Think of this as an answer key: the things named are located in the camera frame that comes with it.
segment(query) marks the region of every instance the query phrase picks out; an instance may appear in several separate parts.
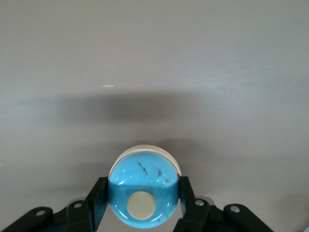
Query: white surface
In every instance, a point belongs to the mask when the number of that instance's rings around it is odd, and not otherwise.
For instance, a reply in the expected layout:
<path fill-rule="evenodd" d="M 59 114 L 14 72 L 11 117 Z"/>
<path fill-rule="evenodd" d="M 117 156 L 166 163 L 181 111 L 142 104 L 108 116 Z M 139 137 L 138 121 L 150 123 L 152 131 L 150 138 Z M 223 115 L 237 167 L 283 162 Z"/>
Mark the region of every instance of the white surface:
<path fill-rule="evenodd" d="M 0 230 L 139 144 L 276 232 L 309 224 L 309 2 L 0 2 Z M 162 227 L 172 231 L 178 210 Z M 136 231 L 108 209 L 99 231 Z"/>

